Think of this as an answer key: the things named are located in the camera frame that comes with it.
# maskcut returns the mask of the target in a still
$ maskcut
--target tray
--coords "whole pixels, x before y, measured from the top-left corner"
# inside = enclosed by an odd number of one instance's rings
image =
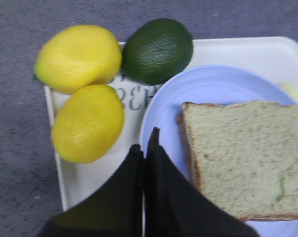
[[[245,69],[279,85],[298,103],[298,43],[286,37],[195,39],[188,68],[222,64]],[[60,159],[56,153],[62,207],[76,205],[100,187],[125,158],[129,147],[139,143],[139,133],[146,107],[159,85],[147,86],[130,81],[121,74],[110,83],[124,106],[126,122],[112,149],[91,164],[75,164]],[[45,86],[50,124],[69,95]]]

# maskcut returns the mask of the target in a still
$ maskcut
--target lemon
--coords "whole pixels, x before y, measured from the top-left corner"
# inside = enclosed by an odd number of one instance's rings
[[[65,94],[91,84],[105,84],[119,71],[122,55],[116,37],[95,25],[69,27],[40,50],[35,75]]]
[[[57,113],[51,138],[61,158],[90,163],[105,155],[124,125],[124,108],[114,88],[86,86]]]
[[[181,72],[193,54],[191,34],[173,19],[143,25],[123,48],[122,73],[145,84],[161,84]]]

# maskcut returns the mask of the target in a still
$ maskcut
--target bread crust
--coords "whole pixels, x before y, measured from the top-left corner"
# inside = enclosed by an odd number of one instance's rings
[[[279,107],[283,107],[282,105],[278,104],[277,102],[271,102],[271,101],[260,101],[260,103],[263,104],[263,107],[268,106],[268,104],[277,105]],[[185,111],[189,110],[191,106],[195,106],[195,103],[192,102],[184,102],[182,104],[182,111],[178,115],[178,125],[180,128],[180,136],[181,136],[181,142],[183,146],[183,150],[185,151],[185,162],[187,165],[187,169],[190,175],[190,180],[192,184],[203,194],[203,180],[202,180],[202,170],[200,166],[198,165],[198,157],[197,153],[194,149],[194,143],[196,142],[194,140],[194,137],[192,135],[193,128],[190,127],[186,123],[185,118]],[[219,104],[213,104],[213,103],[203,103],[199,104],[201,107],[225,107],[223,105]],[[239,103],[234,105],[228,105],[228,106],[234,106],[234,107],[243,107],[246,106],[245,103]],[[297,213],[282,213],[282,214],[270,214],[270,215],[262,215],[259,213],[250,213],[246,216],[239,216],[236,217],[242,222],[246,222],[249,220],[252,221],[289,221],[289,220],[297,220],[298,214]]]

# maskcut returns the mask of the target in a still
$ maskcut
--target bread slice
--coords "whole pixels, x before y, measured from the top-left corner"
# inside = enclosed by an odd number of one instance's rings
[[[252,101],[182,105],[195,187],[242,220],[298,219],[298,106]]]

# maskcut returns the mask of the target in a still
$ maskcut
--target sandwich bread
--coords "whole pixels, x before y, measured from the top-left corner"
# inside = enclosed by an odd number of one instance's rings
[[[298,219],[298,106],[182,104],[187,169],[213,204],[240,219]]]

